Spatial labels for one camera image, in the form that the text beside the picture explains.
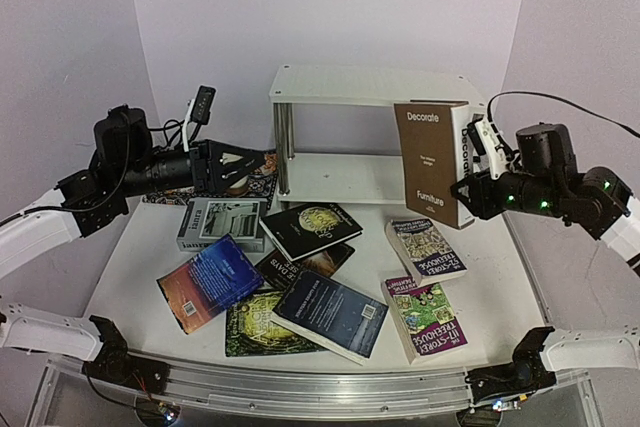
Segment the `Decorate Furniture large book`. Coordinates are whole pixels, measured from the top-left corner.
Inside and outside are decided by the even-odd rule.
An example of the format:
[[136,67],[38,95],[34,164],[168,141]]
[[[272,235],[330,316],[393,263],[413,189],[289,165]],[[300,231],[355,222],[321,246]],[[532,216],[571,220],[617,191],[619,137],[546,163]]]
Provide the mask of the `Decorate Furniture large book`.
[[406,207],[454,229],[472,223],[473,215],[451,191],[472,167],[466,131],[473,113],[469,103],[399,102],[394,113]]

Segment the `52-Storey Treehouse book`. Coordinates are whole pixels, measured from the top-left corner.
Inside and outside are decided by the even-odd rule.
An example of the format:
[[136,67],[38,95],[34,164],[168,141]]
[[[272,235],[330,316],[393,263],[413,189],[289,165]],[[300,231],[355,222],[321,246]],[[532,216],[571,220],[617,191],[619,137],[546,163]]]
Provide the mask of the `52-Storey Treehouse book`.
[[461,257],[429,219],[390,220],[385,234],[407,275],[385,279],[389,290],[424,287],[464,276]]

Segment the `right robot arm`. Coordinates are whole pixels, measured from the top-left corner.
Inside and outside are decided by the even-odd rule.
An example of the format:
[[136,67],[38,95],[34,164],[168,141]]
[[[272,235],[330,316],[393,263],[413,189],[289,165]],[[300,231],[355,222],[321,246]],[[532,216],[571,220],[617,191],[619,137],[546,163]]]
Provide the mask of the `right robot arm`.
[[[467,126],[486,169],[454,184],[451,193],[476,218],[514,211],[578,225],[603,242],[633,270],[639,269],[639,200],[613,171],[577,169],[568,129],[538,124],[521,129],[518,149],[503,144],[487,118]],[[556,374],[575,368],[639,367],[639,330],[570,331],[552,326],[529,330],[511,361],[468,372],[474,403],[505,403],[550,388]]]

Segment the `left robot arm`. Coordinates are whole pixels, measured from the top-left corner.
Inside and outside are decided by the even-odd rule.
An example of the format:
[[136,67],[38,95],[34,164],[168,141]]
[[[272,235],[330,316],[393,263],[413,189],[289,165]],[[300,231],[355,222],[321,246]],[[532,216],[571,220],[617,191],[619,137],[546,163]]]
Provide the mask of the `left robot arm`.
[[[1,274],[86,238],[129,212],[128,199],[190,187],[219,195],[265,163],[263,152],[218,141],[183,150],[154,146],[146,113],[121,105],[94,126],[96,149],[87,168],[62,180],[1,222]],[[65,317],[18,302],[1,304],[1,345],[56,353],[85,362],[116,384],[131,380],[135,363],[115,324],[104,317]]]

